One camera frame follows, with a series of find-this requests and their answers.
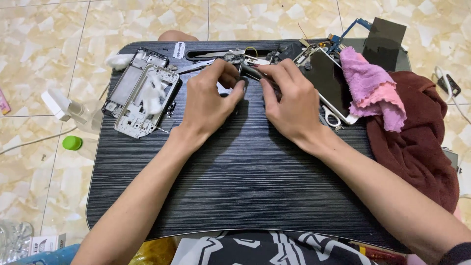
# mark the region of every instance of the person's left hand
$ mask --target person's left hand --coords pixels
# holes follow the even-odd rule
[[[244,97],[245,81],[236,82],[239,72],[235,66],[216,59],[187,83],[187,104],[183,121],[178,126],[196,136],[201,144],[208,139],[232,113],[236,104]],[[233,88],[225,98],[218,93],[216,83]]]

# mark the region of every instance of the yellow plastic bag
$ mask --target yellow plastic bag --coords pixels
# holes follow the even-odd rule
[[[142,244],[129,265],[169,265],[176,250],[171,237],[147,241]]]

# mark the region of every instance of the hand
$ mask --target hand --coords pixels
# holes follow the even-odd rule
[[[185,133],[196,136],[196,142],[202,145],[221,127],[244,97],[245,81],[236,82],[238,76],[235,66],[217,59],[197,76],[190,78],[183,121],[177,128],[183,128]],[[233,88],[229,96],[223,98],[219,95],[216,87],[218,81],[225,88]]]
[[[270,83],[260,80],[268,120],[282,135],[312,153],[309,147],[327,132],[325,129],[330,131],[319,121],[318,91],[290,59],[258,69],[275,80],[283,95],[278,103]]]

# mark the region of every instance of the cardboard box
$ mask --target cardboard box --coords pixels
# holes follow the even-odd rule
[[[56,251],[65,247],[65,234],[58,236],[32,237],[29,255],[35,255],[45,251]]]

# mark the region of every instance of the phone screen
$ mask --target phone screen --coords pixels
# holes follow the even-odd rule
[[[312,69],[306,71],[306,78],[319,94],[347,117],[350,114],[352,96],[340,66],[321,50],[311,55],[311,65]]]

